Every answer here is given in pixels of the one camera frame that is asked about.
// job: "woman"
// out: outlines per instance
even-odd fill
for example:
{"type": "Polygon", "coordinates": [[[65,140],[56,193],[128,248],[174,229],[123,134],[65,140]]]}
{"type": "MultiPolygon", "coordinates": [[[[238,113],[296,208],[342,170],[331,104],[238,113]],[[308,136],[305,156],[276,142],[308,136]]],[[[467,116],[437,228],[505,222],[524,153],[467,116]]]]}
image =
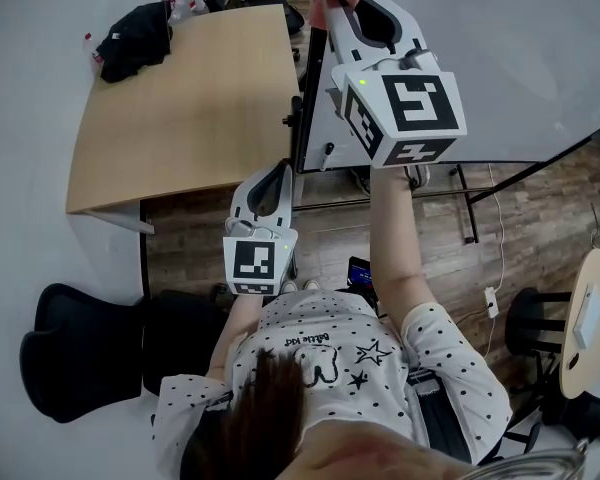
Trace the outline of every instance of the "woman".
{"type": "Polygon", "coordinates": [[[205,377],[162,382],[158,466],[172,478],[454,479],[498,442],[506,391],[422,275],[403,169],[371,173],[373,284],[392,325],[358,295],[239,296],[205,377]],[[428,448],[409,371],[441,379],[467,462],[428,448]]]}

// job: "smartphone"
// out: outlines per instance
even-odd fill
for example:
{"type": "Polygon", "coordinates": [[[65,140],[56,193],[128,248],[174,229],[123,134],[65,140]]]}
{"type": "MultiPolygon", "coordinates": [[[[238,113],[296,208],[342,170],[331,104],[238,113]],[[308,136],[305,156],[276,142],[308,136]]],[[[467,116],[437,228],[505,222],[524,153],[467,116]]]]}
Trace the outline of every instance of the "smartphone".
{"type": "Polygon", "coordinates": [[[347,273],[347,284],[355,288],[372,291],[371,263],[367,260],[351,256],[349,258],[349,270],[347,273]]]}

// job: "black stool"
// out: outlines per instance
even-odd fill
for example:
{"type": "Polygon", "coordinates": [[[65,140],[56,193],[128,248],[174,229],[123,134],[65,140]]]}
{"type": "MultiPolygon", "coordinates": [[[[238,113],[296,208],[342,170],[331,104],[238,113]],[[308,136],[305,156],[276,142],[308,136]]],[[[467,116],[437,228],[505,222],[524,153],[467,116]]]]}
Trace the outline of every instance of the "black stool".
{"type": "Polygon", "coordinates": [[[571,292],[539,293],[535,288],[519,292],[509,308],[504,334],[511,355],[534,356],[538,351],[560,354],[561,343],[540,340],[542,331],[564,333],[565,329],[564,320],[545,318],[544,303],[569,302],[570,299],[571,292]]]}

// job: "dark strap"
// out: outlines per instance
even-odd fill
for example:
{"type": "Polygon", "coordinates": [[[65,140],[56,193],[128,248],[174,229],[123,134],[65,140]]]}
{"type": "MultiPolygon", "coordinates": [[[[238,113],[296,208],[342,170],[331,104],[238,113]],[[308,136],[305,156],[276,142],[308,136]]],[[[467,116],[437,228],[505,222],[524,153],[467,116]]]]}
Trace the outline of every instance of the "dark strap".
{"type": "Polygon", "coordinates": [[[469,446],[440,377],[431,370],[419,369],[409,373],[407,381],[418,395],[429,446],[454,459],[471,463],[469,446]]]}
{"type": "MultiPolygon", "coordinates": [[[[192,478],[202,478],[204,471],[203,465],[199,462],[199,456],[196,449],[200,443],[205,440],[215,440],[218,432],[221,432],[222,418],[227,414],[226,410],[222,411],[205,411],[202,413],[200,423],[191,434],[182,454],[182,462],[180,463],[180,480],[191,480],[192,478]]],[[[222,461],[225,457],[222,456],[222,450],[206,448],[206,452],[211,456],[205,457],[209,461],[222,461]]]]}

